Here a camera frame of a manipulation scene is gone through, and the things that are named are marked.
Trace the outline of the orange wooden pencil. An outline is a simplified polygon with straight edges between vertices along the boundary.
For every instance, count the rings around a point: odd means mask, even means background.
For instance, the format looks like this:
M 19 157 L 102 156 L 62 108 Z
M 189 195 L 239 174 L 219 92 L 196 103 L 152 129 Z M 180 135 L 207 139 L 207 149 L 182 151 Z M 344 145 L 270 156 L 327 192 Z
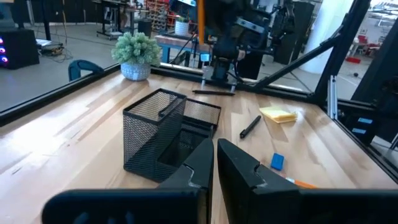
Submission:
M 285 179 L 288 180 L 289 182 L 291 182 L 291 183 L 303 188 L 303 189 L 316 189 L 317 188 L 317 186 L 315 186 L 315 185 L 308 184 L 306 182 L 302 182 L 302 181 L 297 180 L 297 179 L 292 179 L 290 177 L 286 177 Z

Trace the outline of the black tray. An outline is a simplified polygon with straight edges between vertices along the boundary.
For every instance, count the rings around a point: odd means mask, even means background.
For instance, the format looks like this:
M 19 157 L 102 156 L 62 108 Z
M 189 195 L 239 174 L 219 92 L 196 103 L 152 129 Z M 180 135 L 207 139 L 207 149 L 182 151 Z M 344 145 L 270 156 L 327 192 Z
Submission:
M 261 120 L 261 118 L 262 118 L 261 115 L 257 116 L 257 117 L 249 124 L 249 126 L 248 126 L 246 129 L 243 129 L 243 130 L 240 132 L 239 137 L 240 137 L 241 139 L 244 139 L 244 138 L 256 127 L 256 125 L 257 125 L 258 122 Z

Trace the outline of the black aluminium table frame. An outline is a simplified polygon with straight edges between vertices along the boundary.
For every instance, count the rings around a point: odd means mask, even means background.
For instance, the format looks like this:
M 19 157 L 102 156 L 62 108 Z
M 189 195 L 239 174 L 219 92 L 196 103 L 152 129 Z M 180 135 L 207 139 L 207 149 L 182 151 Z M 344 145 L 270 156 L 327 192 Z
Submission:
M 361 19 L 364 19 L 370 2 L 371 0 L 354 0 L 348 13 L 344 17 L 341 26 L 332 35 L 332 37 L 322 42 L 319 47 L 293 61 L 288 66 L 282 68 L 269 77 L 265 77 L 262 80 L 254 83 L 249 83 L 248 81 L 239 83 L 234 87 L 234 89 L 250 93 L 257 93 L 260 95 L 275 96 L 287 100 L 310 103 L 318 105 L 323 109 L 330 105 L 335 105 L 337 111 L 342 112 L 351 123 L 359 123 L 366 118 L 371 118 L 374 121 L 377 119 L 398 120 L 398 111 L 393 112 L 385 110 L 381 105 L 353 100 L 343 100 L 339 98 L 332 100 L 330 98 L 330 86 L 336 83 L 338 70 L 343 64 L 343 56 L 348 53 L 348 43 L 354 39 L 354 30 L 359 27 Z M 299 68 L 299 66 L 309 62 L 327 50 L 331 50 L 331 55 L 313 93 L 304 93 L 297 90 L 288 90 L 282 87 L 271 86 L 271 83 L 282 78 L 292 70 Z M 38 96 L 32 100 L 26 101 L 15 108 L 1 112 L 0 127 L 22 118 L 38 109 L 41 109 L 44 106 L 53 103 L 54 101 L 57 101 L 86 87 L 87 85 L 97 82 L 98 80 L 108 76 L 110 73 L 116 71 L 118 68 L 119 67 L 115 65 L 105 70 L 100 75 L 89 74 L 83 78 L 79 78 L 67 85 L 57 88 L 54 91 L 50 91 L 42 96 Z

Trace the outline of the shelf with red bins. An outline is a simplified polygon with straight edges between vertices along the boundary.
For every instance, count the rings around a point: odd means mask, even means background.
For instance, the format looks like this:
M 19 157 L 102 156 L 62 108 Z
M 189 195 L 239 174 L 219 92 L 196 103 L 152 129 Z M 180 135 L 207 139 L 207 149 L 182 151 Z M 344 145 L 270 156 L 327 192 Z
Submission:
M 175 28 L 175 14 L 169 10 L 169 0 L 144 0 L 149 11 L 147 17 L 152 22 L 155 32 L 171 31 Z

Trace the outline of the green faux plant white pot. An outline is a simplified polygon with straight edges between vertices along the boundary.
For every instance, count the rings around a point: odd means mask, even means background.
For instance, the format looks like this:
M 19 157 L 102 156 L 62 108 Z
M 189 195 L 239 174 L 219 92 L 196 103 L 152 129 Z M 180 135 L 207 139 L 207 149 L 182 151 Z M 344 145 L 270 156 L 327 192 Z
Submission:
M 160 65 L 160 51 L 155 39 L 142 32 L 126 32 L 118 37 L 111 56 L 120 64 L 125 78 L 138 82 L 148 79 L 151 66 Z

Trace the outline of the white round column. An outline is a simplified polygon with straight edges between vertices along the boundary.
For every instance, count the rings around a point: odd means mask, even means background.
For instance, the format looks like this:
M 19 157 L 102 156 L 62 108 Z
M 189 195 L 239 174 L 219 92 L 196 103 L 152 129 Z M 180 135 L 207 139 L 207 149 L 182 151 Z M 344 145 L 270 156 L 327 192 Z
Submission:
M 330 38 L 343 22 L 345 14 L 350 10 L 354 0 L 323 0 L 319 8 L 315 22 L 308 38 L 304 53 L 320 46 L 320 44 Z M 300 69 L 305 72 L 322 74 L 326 63 L 330 57 L 332 49 L 318 55 Z

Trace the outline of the black computer tower coloured lights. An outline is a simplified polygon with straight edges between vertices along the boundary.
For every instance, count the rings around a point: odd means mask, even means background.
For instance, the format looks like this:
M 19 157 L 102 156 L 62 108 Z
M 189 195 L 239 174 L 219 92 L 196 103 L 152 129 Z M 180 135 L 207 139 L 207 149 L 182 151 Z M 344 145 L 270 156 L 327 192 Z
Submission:
M 17 70 L 40 63 L 34 31 L 0 29 L 0 67 Z

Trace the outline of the small plant white pot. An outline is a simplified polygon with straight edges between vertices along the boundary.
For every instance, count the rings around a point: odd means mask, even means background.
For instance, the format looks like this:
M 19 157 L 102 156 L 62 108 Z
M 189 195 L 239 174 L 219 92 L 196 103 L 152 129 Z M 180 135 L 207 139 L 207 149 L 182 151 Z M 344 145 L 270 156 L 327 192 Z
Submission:
M 178 16 L 175 18 L 175 34 L 187 35 L 189 30 L 189 20 L 186 17 Z

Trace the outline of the blue eraser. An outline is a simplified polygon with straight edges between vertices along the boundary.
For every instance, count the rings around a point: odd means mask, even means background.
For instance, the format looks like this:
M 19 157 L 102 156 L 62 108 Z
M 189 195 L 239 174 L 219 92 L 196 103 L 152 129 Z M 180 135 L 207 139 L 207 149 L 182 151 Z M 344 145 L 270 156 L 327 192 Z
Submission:
M 282 154 L 274 153 L 271 160 L 271 168 L 281 171 L 284 166 L 285 157 Z

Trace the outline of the wooden workbench blue legs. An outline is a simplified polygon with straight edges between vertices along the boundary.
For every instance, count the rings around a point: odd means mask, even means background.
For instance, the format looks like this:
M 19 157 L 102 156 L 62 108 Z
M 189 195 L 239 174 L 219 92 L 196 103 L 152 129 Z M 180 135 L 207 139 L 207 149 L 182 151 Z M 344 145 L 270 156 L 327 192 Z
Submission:
M 197 37 L 180 39 L 176 37 L 157 35 L 155 40 L 162 49 L 161 62 L 172 63 L 184 67 L 201 68 L 211 57 L 212 46 L 199 44 Z

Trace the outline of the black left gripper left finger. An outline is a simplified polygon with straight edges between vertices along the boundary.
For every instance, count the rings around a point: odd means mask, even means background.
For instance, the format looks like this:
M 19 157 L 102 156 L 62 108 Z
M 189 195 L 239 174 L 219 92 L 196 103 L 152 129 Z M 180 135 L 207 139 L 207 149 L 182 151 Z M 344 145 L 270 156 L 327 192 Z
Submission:
M 214 145 L 203 140 L 155 189 L 73 189 L 49 199 L 42 224 L 210 224 Z

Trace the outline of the yellow sticky note pad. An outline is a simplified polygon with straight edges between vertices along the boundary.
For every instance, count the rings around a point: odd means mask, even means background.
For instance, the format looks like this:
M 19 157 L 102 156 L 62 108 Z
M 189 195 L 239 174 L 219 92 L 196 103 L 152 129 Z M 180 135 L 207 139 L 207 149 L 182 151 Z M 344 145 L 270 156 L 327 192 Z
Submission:
M 260 108 L 259 111 L 267 118 L 273 120 L 274 122 L 288 123 L 297 120 L 297 113 L 291 113 L 277 106 L 269 106 L 265 108 Z

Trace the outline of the orange pole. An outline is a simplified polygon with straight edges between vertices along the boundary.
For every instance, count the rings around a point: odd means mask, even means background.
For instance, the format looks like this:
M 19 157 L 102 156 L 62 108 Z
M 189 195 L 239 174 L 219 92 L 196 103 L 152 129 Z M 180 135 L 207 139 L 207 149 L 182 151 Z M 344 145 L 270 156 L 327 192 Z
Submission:
M 197 0 L 197 24 L 199 44 L 205 42 L 205 0 Z

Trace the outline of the black mesh desk organizer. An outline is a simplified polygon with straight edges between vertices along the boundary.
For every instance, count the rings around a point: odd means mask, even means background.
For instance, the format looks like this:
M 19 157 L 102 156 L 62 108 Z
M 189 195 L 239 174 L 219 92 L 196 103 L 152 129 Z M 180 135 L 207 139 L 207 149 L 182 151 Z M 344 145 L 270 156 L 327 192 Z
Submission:
M 124 108 L 124 170 L 163 182 L 213 137 L 220 113 L 220 106 L 163 88 Z

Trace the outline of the thin black pen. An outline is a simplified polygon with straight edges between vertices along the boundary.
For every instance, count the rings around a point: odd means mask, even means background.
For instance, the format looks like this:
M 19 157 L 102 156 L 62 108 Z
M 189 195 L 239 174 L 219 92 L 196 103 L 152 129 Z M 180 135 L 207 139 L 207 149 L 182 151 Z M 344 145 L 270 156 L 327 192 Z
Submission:
M 209 90 L 192 90 L 197 95 L 220 95 L 220 96 L 234 96 L 235 93 L 223 91 L 209 91 Z

